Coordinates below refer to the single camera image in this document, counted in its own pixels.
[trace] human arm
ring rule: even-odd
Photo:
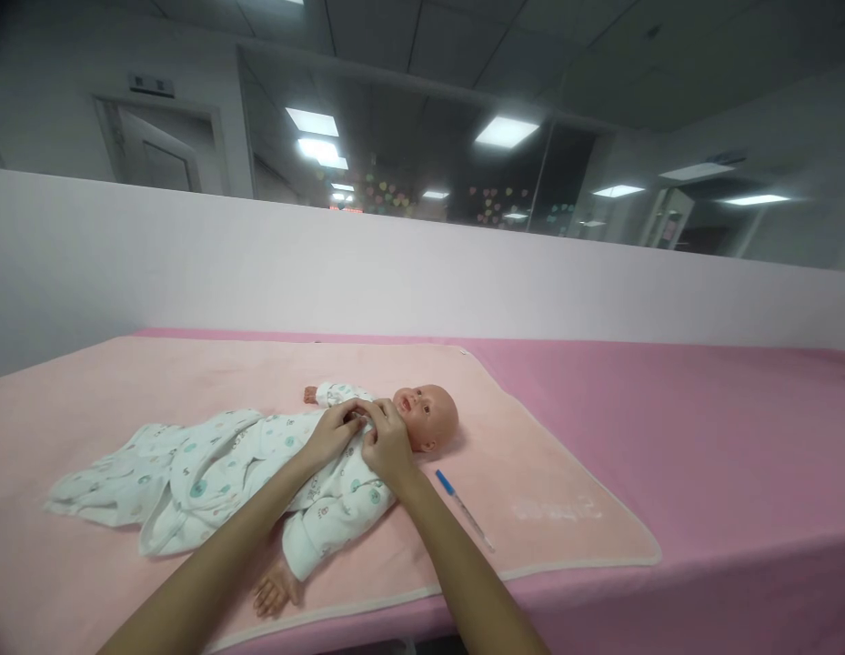
[[[304,580],[325,559],[367,532],[392,504],[380,480],[359,485],[342,498],[325,497],[296,512],[283,528],[283,549],[258,582],[253,605],[258,616],[278,614],[300,601]]]
[[[307,444],[219,528],[128,619],[102,655],[198,653],[233,598],[255,550],[301,486],[340,453],[364,424],[357,400],[325,413]]]
[[[392,402],[362,404],[376,426],[376,432],[365,436],[362,457],[416,525],[468,652],[549,653],[498,574],[417,468],[407,428]]]

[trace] pink towel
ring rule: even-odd
[[[503,578],[660,559],[649,531],[459,348],[120,338],[0,379],[0,646],[94,650],[181,561],[146,561],[136,534],[42,513],[56,479],[143,423],[195,423],[228,408],[300,411],[304,386],[324,379],[383,396],[425,383],[449,390],[461,438],[422,467],[456,486]],[[261,621],[243,599],[213,648],[437,592],[398,507],[314,574],[301,608]]]

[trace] pen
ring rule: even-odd
[[[465,504],[461,501],[461,498],[458,497],[456,490],[453,488],[453,486],[451,484],[449,484],[449,480],[447,480],[447,477],[443,473],[440,472],[440,469],[437,470],[437,476],[438,476],[438,480],[440,480],[440,484],[442,484],[443,488],[447,491],[447,494],[449,494],[450,496],[452,496],[452,498],[454,498],[456,500],[456,502],[458,503],[458,506],[465,513],[465,516],[468,517],[470,524],[474,527],[474,530],[477,531],[477,534],[483,540],[483,543],[486,544],[487,548],[490,551],[495,552],[495,547],[492,546],[492,542],[488,540],[486,533],[483,532],[483,529],[479,526],[479,523],[477,523],[474,520],[474,517],[470,513],[470,510],[465,507]]]

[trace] baby doll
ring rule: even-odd
[[[304,402],[322,407],[350,398],[373,400],[363,389],[345,385],[325,384],[304,391]],[[393,402],[407,426],[407,438],[415,452],[434,452],[455,435],[458,410],[443,388],[401,388],[395,392]],[[330,475],[313,478],[323,489],[317,506],[298,511],[286,521],[282,554],[255,589],[258,616],[278,613],[289,599],[297,605],[301,582],[313,568],[364,534],[391,506],[391,492],[361,458],[362,439],[368,429],[350,440],[340,465]]]
[[[304,394],[322,408],[351,398],[373,401],[350,385],[325,383]],[[415,451],[432,452],[452,439],[458,411],[441,387],[402,388],[394,401]],[[194,426],[143,426],[117,452],[59,480],[45,509],[111,528],[141,525],[141,555],[195,549],[304,447],[324,413],[265,417],[239,409]],[[257,589],[259,614],[279,611],[287,594],[297,601],[300,582],[319,562],[364,534],[391,505],[391,492],[361,457],[371,429],[368,422],[292,499],[282,559]]]

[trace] ceiling light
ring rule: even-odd
[[[486,129],[479,133],[476,140],[492,146],[513,147],[538,127],[540,126],[534,123],[523,123],[512,118],[496,116]]]
[[[337,148],[333,143],[319,139],[298,139],[301,152],[316,159],[336,159]]]
[[[306,112],[303,109],[292,109],[286,107],[286,111],[295,121],[295,125],[301,132],[313,132],[315,134],[324,134],[325,136],[340,136],[337,133],[337,125],[334,122],[334,117],[328,114],[315,114],[313,112]]]
[[[643,189],[639,186],[616,185],[611,186],[610,188],[601,189],[600,191],[595,191],[594,195],[604,197],[619,197],[627,196],[629,193],[637,193],[638,191],[643,191]]]
[[[717,173],[725,173],[726,171],[734,170],[734,166],[722,166],[721,164],[696,164],[695,166],[686,166],[685,168],[678,168],[677,170],[668,171],[667,173],[660,173],[659,177],[667,177],[669,179],[688,180],[696,177],[704,177],[708,175],[716,175]]]
[[[341,168],[343,170],[349,170],[349,164],[347,164],[347,159],[345,157],[318,157],[318,162],[320,166],[327,166],[328,168]]]
[[[769,202],[782,202],[783,200],[789,200],[783,196],[748,196],[745,198],[732,198],[731,200],[723,200],[722,202],[726,202],[729,205],[761,205],[763,203]]]

